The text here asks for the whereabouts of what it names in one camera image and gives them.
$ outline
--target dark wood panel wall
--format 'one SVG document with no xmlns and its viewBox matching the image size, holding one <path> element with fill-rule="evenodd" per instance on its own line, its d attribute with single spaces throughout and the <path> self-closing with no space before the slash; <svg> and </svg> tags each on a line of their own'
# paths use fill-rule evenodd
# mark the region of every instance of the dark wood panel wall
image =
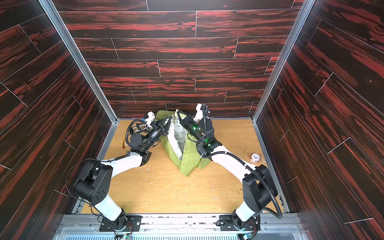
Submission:
<svg viewBox="0 0 384 240">
<path fill-rule="evenodd" d="M 0 22 L 0 239 L 51 239 L 111 122 L 37 0 L 1 1 Z"/>
<path fill-rule="evenodd" d="M 209 103 L 250 117 L 299 0 L 54 0 L 120 118 Z"/>
<path fill-rule="evenodd" d="M 312 239 L 384 239 L 383 5 L 317 0 L 257 120 Z"/>
</svg>

